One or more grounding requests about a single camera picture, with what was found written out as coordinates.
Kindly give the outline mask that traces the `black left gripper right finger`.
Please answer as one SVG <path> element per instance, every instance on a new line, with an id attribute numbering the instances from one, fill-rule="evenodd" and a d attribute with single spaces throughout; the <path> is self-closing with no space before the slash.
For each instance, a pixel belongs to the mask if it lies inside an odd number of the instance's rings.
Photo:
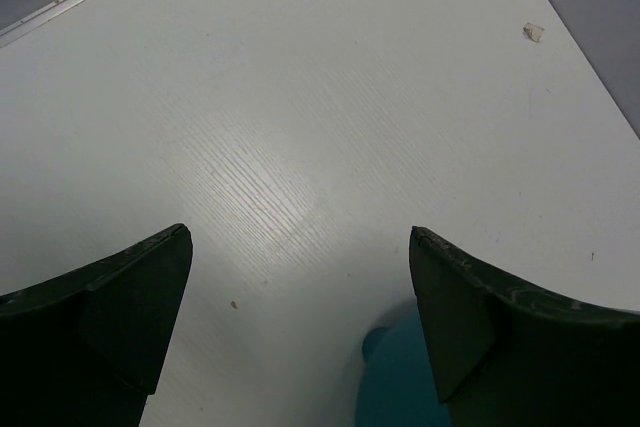
<path id="1" fill-rule="evenodd" d="M 409 264 L 456 426 L 635 426 L 639 316 L 552 292 L 416 227 Z"/>

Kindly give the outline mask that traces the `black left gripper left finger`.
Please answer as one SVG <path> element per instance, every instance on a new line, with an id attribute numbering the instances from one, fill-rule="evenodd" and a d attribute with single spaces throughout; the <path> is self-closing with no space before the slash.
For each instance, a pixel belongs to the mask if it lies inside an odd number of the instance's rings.
<path id="1" fill-rule="evenodd" d="M 1 298 L 4 426 L 137 426 L 156 392 L 193 258 L 175 224 Z"/>

